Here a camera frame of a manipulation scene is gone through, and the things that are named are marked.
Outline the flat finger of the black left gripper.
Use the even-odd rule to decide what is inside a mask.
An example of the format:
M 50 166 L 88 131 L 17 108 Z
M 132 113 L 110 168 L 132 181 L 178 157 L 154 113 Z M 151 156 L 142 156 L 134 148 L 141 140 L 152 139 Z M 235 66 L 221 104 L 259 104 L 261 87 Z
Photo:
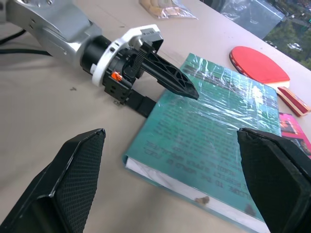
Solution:
M 132 90 L 131 94 L 126 100 L 126 106 L 136 111 L 145 118 L 148 118 L 156 102 L 147 96 L 143 96 L 135 90 Z

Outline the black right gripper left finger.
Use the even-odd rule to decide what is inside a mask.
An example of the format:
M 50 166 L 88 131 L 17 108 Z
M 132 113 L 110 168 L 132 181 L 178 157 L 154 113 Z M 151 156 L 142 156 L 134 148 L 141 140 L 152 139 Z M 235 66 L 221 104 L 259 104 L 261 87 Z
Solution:
M 0 224 L 0 233 L 83 233 L 96 194 L 105 130 L 63 144 Z

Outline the teal plastic-wrapped book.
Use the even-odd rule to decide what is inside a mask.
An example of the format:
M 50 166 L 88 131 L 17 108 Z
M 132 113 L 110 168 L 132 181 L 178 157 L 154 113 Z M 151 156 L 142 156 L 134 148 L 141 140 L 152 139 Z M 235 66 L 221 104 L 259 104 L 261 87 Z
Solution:
M 270 233 L 245 182 L 237 132 L 281 134 L 276 91 L 195 54 L 181 69 L 199 99 L 165 91 L 125 167 L 248 233 Z

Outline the pink book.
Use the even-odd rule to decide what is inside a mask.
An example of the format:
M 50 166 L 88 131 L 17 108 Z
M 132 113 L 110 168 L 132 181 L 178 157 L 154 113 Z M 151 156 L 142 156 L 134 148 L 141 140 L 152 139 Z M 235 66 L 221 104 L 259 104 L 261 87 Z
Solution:
M 296 119 L 287 113 L 279 113 L 281 135 L 295 143 L 311 159 L 311 143 Z

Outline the empty clear plastic bag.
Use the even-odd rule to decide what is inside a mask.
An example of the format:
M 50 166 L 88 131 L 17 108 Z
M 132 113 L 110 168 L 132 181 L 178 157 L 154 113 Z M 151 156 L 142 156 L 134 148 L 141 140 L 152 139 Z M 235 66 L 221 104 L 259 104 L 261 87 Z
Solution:
M 211 7 L 260 39 L 285 18 L 267 0 L 219 0 Z

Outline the clear bag with snacks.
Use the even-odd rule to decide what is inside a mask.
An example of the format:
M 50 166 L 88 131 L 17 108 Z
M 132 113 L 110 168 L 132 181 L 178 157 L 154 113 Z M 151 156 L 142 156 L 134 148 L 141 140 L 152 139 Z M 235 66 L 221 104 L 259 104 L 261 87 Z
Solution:
M 180 0 L 138 0 L 139 4 L 158 19 L 194 18 L 191 11 Z

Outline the red table tennis paddle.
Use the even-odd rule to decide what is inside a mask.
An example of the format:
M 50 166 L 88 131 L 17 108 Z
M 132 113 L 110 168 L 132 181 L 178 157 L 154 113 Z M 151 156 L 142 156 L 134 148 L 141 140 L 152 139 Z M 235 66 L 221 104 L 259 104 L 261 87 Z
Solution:
M 288 74 L 268 56 L 249 47 L 237 46 L 231 50 L 229 59 L 240 74 L 273 88 L 296 116 L 311 113 L 311 107 L 289 89 Z

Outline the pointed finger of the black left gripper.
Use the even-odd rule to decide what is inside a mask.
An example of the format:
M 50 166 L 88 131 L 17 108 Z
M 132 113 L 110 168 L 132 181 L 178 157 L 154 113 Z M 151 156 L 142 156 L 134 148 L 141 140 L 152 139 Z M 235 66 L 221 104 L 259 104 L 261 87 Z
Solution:
M 179 68 L 157 54 L 149 53 L 142 62 L 142 69 L 172 93 L 195 100 L 199 99 L 199 94 L 189 78 Z

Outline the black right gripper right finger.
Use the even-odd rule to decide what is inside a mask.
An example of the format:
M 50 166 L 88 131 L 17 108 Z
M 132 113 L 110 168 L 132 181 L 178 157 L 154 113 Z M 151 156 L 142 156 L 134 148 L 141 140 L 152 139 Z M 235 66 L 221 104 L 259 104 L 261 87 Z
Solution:
M 270 233 L 311 233 L 311 159 L 289 139 L 237 131 L 249 193 Z

